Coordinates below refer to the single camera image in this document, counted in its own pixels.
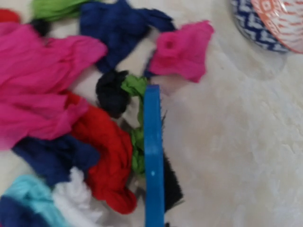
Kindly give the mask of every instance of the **blue and white pattern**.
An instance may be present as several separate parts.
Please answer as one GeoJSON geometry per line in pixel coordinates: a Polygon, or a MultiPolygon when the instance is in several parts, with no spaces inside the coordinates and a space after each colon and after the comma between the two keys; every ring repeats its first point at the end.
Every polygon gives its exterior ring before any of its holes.
{"type": "Polygon", "coordinates": [[[250,0],[232,0],[232,11],[237,28],[246,38],[266,50],[289,52],[266,28],[250,0]]]}

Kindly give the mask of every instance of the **beige tabletop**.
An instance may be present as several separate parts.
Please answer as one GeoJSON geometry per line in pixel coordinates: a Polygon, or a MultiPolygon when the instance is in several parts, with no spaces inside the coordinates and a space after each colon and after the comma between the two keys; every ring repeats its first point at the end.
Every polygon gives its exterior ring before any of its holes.
{"type": "MultiPolygon", "coordinates": [[[[30,19],[29,0],[0,0],[30,19]]],[[[177,26],[208,19],[216,29],[199,84],[158,77],[167,110],[164,148],[185,202],[167,213],[176,227],[301,227],[303,224],[303,56],[280,56],[248,43],[235,28],[226,0],[130,0],[156,8],[177,26]]],[[[55,23],[52,36],[78,31],[77,20],[55,23]]],[[[119,66],[140,75],[156,34],[119,66]]],[[[75,91],[95,103],[100,74],[88,70],[75,91]]],[[[134,118],[132,111],[126,119],[134,118]]],[[[0,193],[32,172],[10,151],[0,153],[0,193]]],[[[140,200],[125,217],[143,226],[140,200]]]]}

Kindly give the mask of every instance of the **patterned bowl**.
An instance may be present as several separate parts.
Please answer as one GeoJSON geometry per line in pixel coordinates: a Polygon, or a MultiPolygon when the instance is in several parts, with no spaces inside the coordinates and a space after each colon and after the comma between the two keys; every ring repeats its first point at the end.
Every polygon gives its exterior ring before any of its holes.
{"type": "Polygon", "coordinates": [[[255,44],[269,51],[289,52],[267,29],[250,0],[232,0],[234,20],[239,31],[255,44]]]}
{"type": "Polygon", "coordinates": [[[251,0],[273,36],[288,49],[303,53],[303,0],[251,0]]]}

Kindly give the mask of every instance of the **brush handle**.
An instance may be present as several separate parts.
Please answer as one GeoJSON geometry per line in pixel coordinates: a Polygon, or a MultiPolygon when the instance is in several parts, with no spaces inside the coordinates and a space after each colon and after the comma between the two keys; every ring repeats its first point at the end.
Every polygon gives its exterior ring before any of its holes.
{"type": "Polygon", "coordinates": [[[164,174],[160,88],[149,85],[144,95],[145,227],[164,226],[164,174]]]}

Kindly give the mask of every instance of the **pink fabric scrap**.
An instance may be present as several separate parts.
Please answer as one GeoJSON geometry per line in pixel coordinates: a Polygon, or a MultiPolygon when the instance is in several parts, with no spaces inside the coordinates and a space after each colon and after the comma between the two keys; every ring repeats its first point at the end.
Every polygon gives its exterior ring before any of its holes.
{"type": "Polygon", "coordinates": [[[206,73],[205,55],[213,33],[209,21],[162,33],[149,71],[157,75],[179,74],[187,80],[199,82],[206,73]]]}
{"type": "Polygon", "coordinates": [[[32,136],[58,138],[88,110],[59,94],[107,52],[87,36],[42,39],[30,25],[0,23],[0,150],[32,136]]]}

